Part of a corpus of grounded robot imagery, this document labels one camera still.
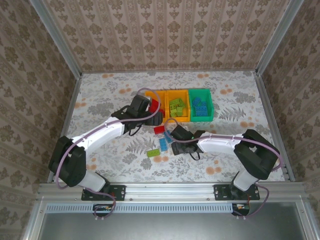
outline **patterned wallpaper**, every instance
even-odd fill
[[[44,0],[83,72],[254,69],[289,0]]]
[[[320,0],[305,0],[262,75],[296,180],[320,220]]]
[[[19,239],[75,79],[28,0],[0,0],[0,239]]]

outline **yellow bin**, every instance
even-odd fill
[[[156,93],[160,97],[160,101],[161,101],[160,109],[162,109],[165,112],[165,117],[163,118],[163,122],[162,122],[164,124],[165,121],[168,119],[167,108],[169,107],[169,106],[167,106],[166,91],[165,90],[160,90],[160,91],[156,91]],[[152,91],[146,91],[144,93],[144,95],[148,96],[148,97],[151,97],[154,100],[158,100],[157,96]]]
[[[185,104],[185,107],[182,110],[182,116],[176,116],[178,122],[190,122],[190,103],[189,103],[189,92],[187,89],[182,90],[167,90],[166,91],[166,106],[165,106],[165,117],[166,119],[170,118],[170,108],[169,102],[175,99],[182,99]]]

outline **table surface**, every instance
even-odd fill
[[[272,142],[272,136],[251,71],[140,72],[83,74],[68,137],[81,135],[129,105],[140,88],[210,89],[214,104],[212,122],[185,122],[191,132],[205,130],[217,134],[242,134],[254,129]],[[174,156],[171,146],[160,156],[147,151],[160,149],[163,134],[153,126],[143,126],[134,136],[125,134],[103,145],[86,160],[87,169],[97,171],[110,182],[230,182],[243,168],[236,156],[203,153],[199,161],[189,155]],[[281,169],[268,181],[284,181]]]

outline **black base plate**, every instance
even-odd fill
[[[248,200],[247,194],[249,194],[250,200],[260,200],[259,191],[256,193],[256,190],[258,190],[258,187],[256,185],[251,185],[251,187],[249,187],[249,189],[245,192],[247,194],[244,194],[243,196],[237,199],[234,196],[232,196],[229,186],[229,184],[213,185],[214,198],[216,201]]]
[[[117,201],[124,201],[126,196],[126,186],[125,185],[111,185],[108,194],[114,196]],[[105,195],[97,195],[90,191],[83,190],[82,201],[110,201],[111,199]]]

